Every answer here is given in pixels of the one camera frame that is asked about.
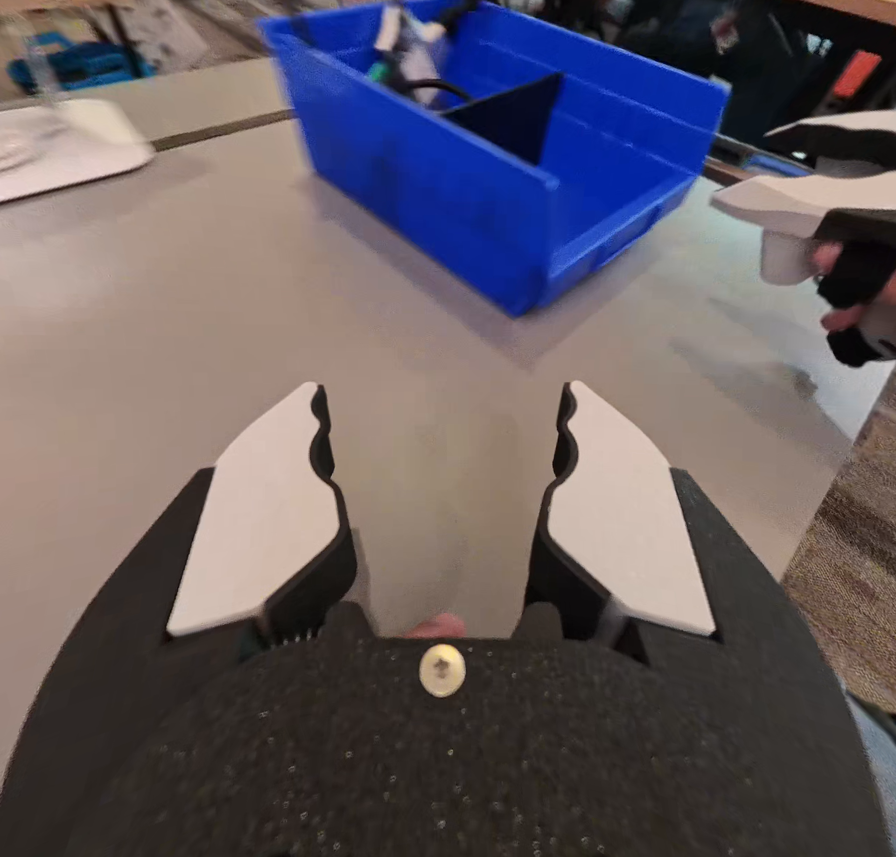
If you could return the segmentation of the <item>printed paper sheet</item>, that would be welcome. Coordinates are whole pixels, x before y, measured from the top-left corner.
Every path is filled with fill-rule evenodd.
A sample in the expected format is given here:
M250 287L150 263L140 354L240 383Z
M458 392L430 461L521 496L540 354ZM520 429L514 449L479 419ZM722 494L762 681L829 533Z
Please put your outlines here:
M201 66L208 45L172 0L122 0L113 5L125 34L158 75Z

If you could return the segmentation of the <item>blue plastic bin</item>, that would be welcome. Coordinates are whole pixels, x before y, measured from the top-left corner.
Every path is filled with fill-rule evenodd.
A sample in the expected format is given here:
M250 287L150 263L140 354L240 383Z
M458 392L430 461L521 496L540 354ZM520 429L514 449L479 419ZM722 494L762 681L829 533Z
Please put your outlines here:
M383 4L258 27L315 172L512 317L554 303L676 210L729 90L503 6L407 0L450 29L430 109L366 78ZM553 72L537 167L441 112Z

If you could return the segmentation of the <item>silver stand base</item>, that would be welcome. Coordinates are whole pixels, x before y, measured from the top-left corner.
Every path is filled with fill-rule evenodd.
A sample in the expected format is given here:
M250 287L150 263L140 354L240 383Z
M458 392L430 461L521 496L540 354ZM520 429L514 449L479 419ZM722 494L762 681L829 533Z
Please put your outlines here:
M155 157L122 108L102 99L2 110L1 137L3 205L130 173Z

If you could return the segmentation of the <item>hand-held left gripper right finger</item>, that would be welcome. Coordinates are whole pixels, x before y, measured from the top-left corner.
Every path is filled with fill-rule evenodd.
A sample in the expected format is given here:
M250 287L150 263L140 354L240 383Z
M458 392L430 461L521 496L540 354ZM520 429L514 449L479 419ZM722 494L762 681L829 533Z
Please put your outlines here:
M581 381L564 384L555 428L526 607L549 605L565 639L610 648L638 624L712 642L718 623L666 456Z

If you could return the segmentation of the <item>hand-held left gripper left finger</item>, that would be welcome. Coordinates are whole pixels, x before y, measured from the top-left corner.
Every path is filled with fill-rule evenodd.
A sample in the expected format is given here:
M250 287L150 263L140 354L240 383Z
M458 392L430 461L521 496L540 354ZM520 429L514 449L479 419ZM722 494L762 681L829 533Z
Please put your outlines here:
M303 384L218 458L168 617L180 639L250 621L273 641L315 634L357 556L333 480L328 397Z

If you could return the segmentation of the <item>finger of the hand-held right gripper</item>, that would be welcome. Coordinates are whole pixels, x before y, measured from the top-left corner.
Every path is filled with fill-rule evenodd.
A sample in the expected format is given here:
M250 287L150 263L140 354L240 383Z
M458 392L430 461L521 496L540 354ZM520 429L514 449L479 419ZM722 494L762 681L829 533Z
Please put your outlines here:
M890 211L894 200L894 172L860 178L754 175L717 191L711 205L772 232L812 238L830 211Z
M895 110L848 112L806 117L764 135L778 154L855 161L895 168Z

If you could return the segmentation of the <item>blue floor crate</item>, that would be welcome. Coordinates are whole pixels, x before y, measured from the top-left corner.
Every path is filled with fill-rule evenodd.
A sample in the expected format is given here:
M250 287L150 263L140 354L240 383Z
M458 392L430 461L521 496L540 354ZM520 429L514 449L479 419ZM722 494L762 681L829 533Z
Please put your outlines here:
M141 78L152 78L155 68L139 52L113 42L73 42L51 31L38 34L50 67L63 90L87 90L135 79L131 61L136 60Z

